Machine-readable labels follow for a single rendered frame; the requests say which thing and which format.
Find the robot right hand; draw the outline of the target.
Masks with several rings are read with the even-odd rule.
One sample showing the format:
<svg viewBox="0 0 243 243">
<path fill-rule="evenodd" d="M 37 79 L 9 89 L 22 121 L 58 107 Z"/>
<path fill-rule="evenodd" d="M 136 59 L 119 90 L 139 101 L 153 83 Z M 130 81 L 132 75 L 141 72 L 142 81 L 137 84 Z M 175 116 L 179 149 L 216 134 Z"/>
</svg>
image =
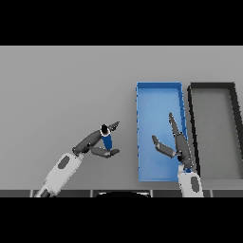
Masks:
<svg viewBox="0 0 243 243">
<path fill-rule="evenodd" d="M 186 140 L 184 134 L 178 130 L 177 122 L 172 113 L 169 113 L 169 123 L 172 128 L 173 137 L 175 139 L 175 148 L 171 148 L 168 145 L 159 141 L 159 139 L 153 135 L 152 141 L 155 145 L 155 149 L 169 158 L 177 158 L 186 171 L 191 171 L 194 163 L 192 160 L 192 154 L 189 147 L 189 143 Z"/>
</svg>

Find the blue bin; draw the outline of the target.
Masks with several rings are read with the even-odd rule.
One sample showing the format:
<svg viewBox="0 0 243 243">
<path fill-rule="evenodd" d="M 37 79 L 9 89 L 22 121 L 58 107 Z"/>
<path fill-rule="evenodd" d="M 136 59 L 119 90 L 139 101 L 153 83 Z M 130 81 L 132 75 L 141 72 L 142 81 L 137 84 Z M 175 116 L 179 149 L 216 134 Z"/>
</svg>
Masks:
<svg viewBox="0 0 243 243">
<path fill-rule="evenodd" d="M 137 146 L 139 181 L 177 181 L 177 158 L 158 152 L 152 141 L 159 141 L 175 149 L 175 139 L 169 123 L 172 113 L 178 131 L 187 138 L 184 97 L 181 82 L 137 82 Z"/>
</svg>

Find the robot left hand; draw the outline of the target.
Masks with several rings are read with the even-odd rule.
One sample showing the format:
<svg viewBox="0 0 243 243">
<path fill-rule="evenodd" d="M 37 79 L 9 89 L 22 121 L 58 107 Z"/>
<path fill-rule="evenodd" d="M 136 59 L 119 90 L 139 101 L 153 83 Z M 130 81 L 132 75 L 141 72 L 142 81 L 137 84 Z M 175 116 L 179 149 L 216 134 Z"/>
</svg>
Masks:
<svg viewBox="0 0 243 243">
<path fill-rule="evenodd" d="M 119 122 L 116 121 L 110 125 L 106 125 L 110 132 L 112 133 L 113 131 L 116 130 L 118 127 Z M 103 139 L 101 135 L 101 128 L 97 131 L 92 132 L 88 136 L 86 136 L 83 140 L 81 140 L 76 146 L 72 148 L 72 152 L 76 155 L 79 156 L 80 154 L 86 154 L 88 152 L 91 152 L 93 155 L 98 156 L 98 157 L 103 157 L 103 158 L 110 158 L 112 156 L 115 156 L 120 152 L 119 149 L 111 149 L 107 150 L 104 147 L 103 144 Z"/>
</svg>

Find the dark grey bin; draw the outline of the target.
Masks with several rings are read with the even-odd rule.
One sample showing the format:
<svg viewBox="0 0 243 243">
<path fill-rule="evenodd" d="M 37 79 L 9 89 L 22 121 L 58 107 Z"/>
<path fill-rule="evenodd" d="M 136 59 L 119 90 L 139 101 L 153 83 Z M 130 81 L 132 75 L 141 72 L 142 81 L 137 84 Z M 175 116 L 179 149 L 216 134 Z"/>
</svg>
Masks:
<svg viewBox="0 0 243 243">
<path fill-rule="evenodd" d="M 190 83 L 187 91 L 199 175 L 243 179 L 243 123 L 235 83 Z"/>
</svg>

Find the blue pipe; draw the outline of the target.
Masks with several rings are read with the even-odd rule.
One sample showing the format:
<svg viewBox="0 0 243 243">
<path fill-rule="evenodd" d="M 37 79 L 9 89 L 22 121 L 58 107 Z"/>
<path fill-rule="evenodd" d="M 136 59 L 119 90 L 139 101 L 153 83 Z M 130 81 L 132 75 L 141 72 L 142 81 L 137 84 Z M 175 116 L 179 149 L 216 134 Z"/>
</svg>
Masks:
<svg viewBox="0 0 243 243">
<path fill-rule="evenodd" d="M 107 150 L 111 150 L 112 149 L 111 132 L 105 124 L 101 126 L 101 135 L 102 135 L 104 147 Z"/>
</svg>

